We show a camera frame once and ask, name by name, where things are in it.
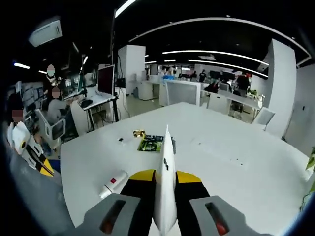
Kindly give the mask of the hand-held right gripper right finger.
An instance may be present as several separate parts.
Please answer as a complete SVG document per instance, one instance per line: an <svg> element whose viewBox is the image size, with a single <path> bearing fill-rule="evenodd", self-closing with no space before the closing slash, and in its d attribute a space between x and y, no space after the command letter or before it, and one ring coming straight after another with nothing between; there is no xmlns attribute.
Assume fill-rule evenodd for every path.
<svg viewBox="0 0 315 236"><path fill-rule="evenodd" d="M210 196L201 179L177 171L175 200L183 236L247 236L245 216L219 196Z"/></svg>

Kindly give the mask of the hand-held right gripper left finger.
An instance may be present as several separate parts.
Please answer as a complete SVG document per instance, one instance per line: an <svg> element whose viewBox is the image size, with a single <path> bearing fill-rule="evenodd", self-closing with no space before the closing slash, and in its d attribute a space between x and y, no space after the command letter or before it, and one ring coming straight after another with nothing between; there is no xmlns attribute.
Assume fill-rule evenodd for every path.
<svg viewBox="0 0 315 236"><path fill-rule="evenodd" d="M133 174L120 194L112 193L88 210L84 236L147 236L153 218L156 171Z"/></svg>

